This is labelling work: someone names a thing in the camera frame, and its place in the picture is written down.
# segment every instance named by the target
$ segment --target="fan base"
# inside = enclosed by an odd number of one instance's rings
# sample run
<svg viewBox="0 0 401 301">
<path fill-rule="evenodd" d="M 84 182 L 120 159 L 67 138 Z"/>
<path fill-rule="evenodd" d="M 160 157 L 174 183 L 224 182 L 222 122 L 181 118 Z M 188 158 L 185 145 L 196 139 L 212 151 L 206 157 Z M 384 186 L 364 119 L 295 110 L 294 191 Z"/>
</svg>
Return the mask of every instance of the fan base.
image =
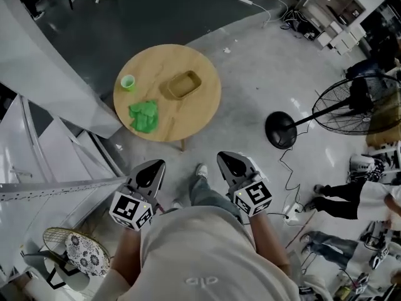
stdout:
<svg viewBox="0 0 401 301">
<path fill-rule="evenodd" d="M 294 120 L 287 113 L 271 113 L 264 125 L 264 130 L 270 143 L 278 149 L 289 149 L 294 145 L 298 133 L 296 127 L 285 129 L 286 126 L 293 123 Z"/>
</svg>

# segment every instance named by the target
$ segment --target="wooden tray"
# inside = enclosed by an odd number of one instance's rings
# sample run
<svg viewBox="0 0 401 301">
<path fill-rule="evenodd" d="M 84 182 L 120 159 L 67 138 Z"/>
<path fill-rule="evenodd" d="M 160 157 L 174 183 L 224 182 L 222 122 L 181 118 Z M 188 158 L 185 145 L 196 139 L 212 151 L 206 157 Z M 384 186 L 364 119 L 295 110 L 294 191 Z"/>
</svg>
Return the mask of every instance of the wooden tray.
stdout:
<svg viewBox="0 0 401 301">
<path fill-rule="evenodd" d="M 167 83 L 167 89 L 171 95 L 177 99 L 184 99 L 194 93 L 202 84 L 202 80 L 192 70 L 186 71 L 175 76 Z"/>
</svg>

